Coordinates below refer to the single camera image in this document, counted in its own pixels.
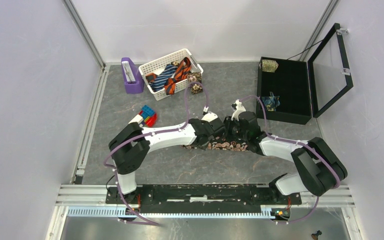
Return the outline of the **black pink floral tie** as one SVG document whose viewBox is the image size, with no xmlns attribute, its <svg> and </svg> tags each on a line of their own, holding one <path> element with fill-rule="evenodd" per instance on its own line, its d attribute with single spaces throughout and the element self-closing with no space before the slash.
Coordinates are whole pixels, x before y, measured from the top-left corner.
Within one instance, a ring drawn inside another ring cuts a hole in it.
<svg viewBox="0 0 384 240">
<path fill-rule="evenodd" d="M 240 138 L 228 140 L 225 137 L 216 137 L 207 141 L 193 142 L 189 145 L 181 145 L 185 149 L 202 149 L 202 150 L 227 150 L 244 152 L 248 150 L 249 145 Z"/>
</svg>

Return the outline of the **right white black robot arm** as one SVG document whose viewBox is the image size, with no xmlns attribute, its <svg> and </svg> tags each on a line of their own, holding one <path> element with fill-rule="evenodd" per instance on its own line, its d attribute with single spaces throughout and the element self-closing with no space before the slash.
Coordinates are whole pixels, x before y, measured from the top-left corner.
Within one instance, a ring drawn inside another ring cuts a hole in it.
<svg viewBox="0 0 384 240">
<path fill-rule="evenodd" d="M 300 192 L 320 197 L 348 176 L 345 166 L 320 137 L 301 141 L 268 134 L 261 130 L 256 114 L 251 111 L 227 116 L 224 124 L 227 140 L 244 141 L 250 152 L 294 163 L 295 174 L 283 174 L 270 183 L 268 196 L 275 204 L 282 204 L 289 195 Z"/>
</svg>

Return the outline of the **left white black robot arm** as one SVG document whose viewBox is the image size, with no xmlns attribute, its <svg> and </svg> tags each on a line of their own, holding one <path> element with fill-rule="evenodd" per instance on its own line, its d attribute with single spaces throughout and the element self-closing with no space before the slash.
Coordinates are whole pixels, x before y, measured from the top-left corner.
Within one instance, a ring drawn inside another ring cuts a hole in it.
<svg viewBox="0 0 384 240">
<path fill-rule="evenodd" d="M 192 146 L 205 149 L 209 142 L 226 133 L 223 121 L 217 116 L 191 118 L 178 125 L 166 127 L 140 127 L 129 123 L 108 144 L 117 173 L 118 197 L 125 204 L 137 198 L 136 170 L 147 154 L 173 146 Z"/>
</svg>

